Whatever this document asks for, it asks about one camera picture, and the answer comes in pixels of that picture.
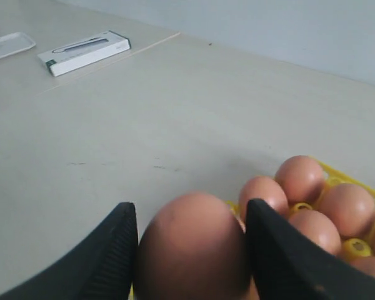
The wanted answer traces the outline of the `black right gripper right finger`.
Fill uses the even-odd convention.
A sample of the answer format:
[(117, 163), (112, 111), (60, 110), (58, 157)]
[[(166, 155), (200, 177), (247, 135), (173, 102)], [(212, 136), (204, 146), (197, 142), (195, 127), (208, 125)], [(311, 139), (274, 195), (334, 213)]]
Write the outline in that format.
[(247, 204), (246, 242), (261, 299), (375, 299), (375, 278), (314, 244), (262, 199)]

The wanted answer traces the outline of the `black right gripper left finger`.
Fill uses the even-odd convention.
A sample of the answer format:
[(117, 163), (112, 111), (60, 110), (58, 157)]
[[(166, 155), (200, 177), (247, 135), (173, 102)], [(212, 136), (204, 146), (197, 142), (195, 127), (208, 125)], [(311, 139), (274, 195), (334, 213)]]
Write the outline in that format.
[(135, 205), (120, 202), (65, 256), (0, 299), (128, 299), (137, 246)]

